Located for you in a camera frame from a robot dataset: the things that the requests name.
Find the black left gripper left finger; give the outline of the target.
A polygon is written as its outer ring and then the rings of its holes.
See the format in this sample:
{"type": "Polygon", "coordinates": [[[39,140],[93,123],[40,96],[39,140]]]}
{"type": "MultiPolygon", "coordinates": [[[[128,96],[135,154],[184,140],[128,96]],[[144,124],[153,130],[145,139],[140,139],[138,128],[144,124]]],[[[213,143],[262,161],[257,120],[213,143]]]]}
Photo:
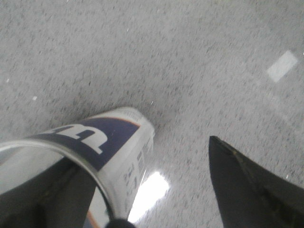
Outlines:
{"type": "Polygon", "coordinates": [[[2,228],[81,228],[96,183],[81,167],[62,159],[1,194],[2,228]]]}

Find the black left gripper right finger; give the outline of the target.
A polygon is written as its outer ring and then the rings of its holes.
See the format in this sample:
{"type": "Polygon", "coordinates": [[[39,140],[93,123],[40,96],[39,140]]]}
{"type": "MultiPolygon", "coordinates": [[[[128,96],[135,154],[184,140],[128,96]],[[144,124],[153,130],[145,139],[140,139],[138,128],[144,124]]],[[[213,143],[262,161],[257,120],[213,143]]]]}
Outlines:
{"type": "Polygon", "coordinates": [[[225,228],[304,226],[304,190],[216,136],[209,138],[209,171],[225,228]]]}

